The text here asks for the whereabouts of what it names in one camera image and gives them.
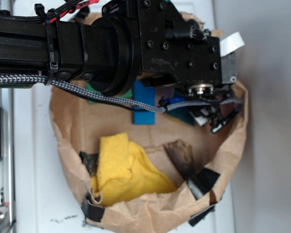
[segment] red wire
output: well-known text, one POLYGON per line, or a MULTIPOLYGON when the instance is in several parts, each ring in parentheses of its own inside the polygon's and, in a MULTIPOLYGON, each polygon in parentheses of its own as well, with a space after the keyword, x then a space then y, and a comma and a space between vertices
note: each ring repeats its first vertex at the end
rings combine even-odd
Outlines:
MULTIPOLYGON (((87 1, 80 2, 76 5, 76 10, 79 10, 81 8, 84 8, 86 6, 89 6, 91 4, 98 3, 98 2, 99 2, 99 0, 87 0, 87 1)), ((60 18, 64 17, 68 13, 73 13, 73 12, 74 12, 74 9, 66 10, 60 14, 60 18)), ((52 18, 50 20, 50 23, 54 22, 55 20, 56 20, 56 18, 52 18)))

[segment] paper bag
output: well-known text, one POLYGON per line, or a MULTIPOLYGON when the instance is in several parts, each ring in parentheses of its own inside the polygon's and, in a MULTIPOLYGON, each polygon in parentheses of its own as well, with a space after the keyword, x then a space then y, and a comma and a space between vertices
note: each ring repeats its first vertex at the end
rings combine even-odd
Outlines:
MULTIPOLYGON (((92 22, 97 15, 91 16, 92 22)), ((85 87, 85 82, 75 82, 85 87)), ((165 233, 189 221, 220 201, 242 157, 248 123, 248 93, 237 82, 234 91, 245 101, 243 111, 218 134, 209 126, 191 126, 156 114, 153 126, 132 124, 132 113, 114 106, 88 101, 53 88, 51 122, 68 185, 87 222, 117 233, 165 233), (170 178, 178 190, 169 194, 145 194, 107 208, 91 197, 91 180, 79 157, 80 151, 99 152, 101 136, 127 132, 129 139, 144 147, 152 163, 170 178), (184 181, 163 146, 182 139, 193 148, 196 176, 184 181)))

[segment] gray wall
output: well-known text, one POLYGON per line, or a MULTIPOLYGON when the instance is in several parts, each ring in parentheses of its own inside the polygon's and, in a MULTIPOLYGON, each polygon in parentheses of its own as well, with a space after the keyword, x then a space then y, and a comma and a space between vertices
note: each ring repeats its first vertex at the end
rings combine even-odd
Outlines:
POLYGON ((233 178, 238 233, 291 232, 291 0, 214 0, 216 24, 240 31, 250 91, 248 142, 233 178))

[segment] blue block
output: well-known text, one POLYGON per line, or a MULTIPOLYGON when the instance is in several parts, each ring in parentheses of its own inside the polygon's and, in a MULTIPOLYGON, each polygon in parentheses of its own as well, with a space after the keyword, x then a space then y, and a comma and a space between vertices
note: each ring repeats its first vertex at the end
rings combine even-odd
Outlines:
MULTIPOLYGON (((135 101, 143 102, 155 106, 155 90, 152 87, 144 87, 140 81, 136 81, 133 87, 133 98, 135 101)), ((133 123, 135 125, 154 125, 155 113, 134 112, 133 123)))

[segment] gray braided cable sleeve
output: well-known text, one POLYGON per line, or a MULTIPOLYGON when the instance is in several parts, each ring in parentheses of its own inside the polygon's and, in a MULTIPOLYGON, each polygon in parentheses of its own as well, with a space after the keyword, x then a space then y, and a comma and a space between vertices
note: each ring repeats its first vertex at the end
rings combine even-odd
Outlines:
MULTIPOLYGON (((48 77, 45 75, 0 74, 0 85, 46 83, 47 79, 48 77)), ((167 105, 166 108, 153 107, 151 105, 148 105, 139 101, 135 101, 135 100, 124 99, 121 97, 107 97, 100 93, 96 93, 96 92, 87 90, 85 88, 82 88, 80 86, 67 83, 65 81, 57 80, 57 79, 53 79, 51 85, 63 90, 77 93, 84 97, 92 98, 94 100, 112 102, 112 103, 123 104, 123 105, 130 105, 130 106, 139 107, 141 109, 144 109, 149 112, 154 112, 154 113, 165 113, 167 111, 171 111, 171 110, 181 108, 181 107, 211 105, 211 103, 208 103, 208 102, 199 101, 199 100, 191 100, 191 101, 183 101, 183 102, 170 104, 170 105, 167 105)), ((232 102, 243 104, 243 101, 238 98, 229 98, 225 101, 220 102, 220 104, 228 104, 232 102)))

